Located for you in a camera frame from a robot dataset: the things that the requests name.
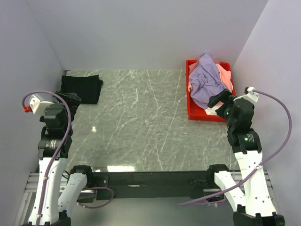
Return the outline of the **lavender t shirt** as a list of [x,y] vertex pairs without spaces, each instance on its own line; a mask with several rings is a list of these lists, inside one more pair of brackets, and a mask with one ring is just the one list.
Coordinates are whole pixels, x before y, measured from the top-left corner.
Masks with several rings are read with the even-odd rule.
[[192,86],[190,91],[192,100],[204,110],[208,108],[210,97],[226,89],[216,63],[208,54],[204,54],[198,60],[197,66],[189,75],[189,83]]

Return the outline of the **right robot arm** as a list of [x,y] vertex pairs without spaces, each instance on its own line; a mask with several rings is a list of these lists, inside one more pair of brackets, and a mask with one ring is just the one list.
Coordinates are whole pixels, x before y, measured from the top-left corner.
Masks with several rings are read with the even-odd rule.
[[212,165],[206,177],[212,188],[220,187],[225,191],[233,208],[233,222],[236,226],[283,226],[284,216],[277,213],[269,194],[262,162],[262,147],[259,135],[251,127],[254,104],[258,95],[252,90],[242,97],[236,97],[228,89],[209,98],[208,107],[219,102],[216,110],[227,124],[227,138],[238,162],[242,177],[240,187],[234,187],[235,181],[224,165]]

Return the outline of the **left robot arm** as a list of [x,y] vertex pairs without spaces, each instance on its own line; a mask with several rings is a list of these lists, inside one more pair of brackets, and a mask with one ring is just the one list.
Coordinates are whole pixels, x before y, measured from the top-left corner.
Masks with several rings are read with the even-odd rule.
[[90,166],[75,166],[61,190],[63,172],[72,144],[71,122],[81,99],[75,93],[52,93],[57,102],[43,100],[39,92],[29,94],[25,112],[40,116],[45,125],[41,131],[39,151],[39,178],[36,197],[28,226],[69,226],[71,214],[83,189],[93,186],[94,177]]

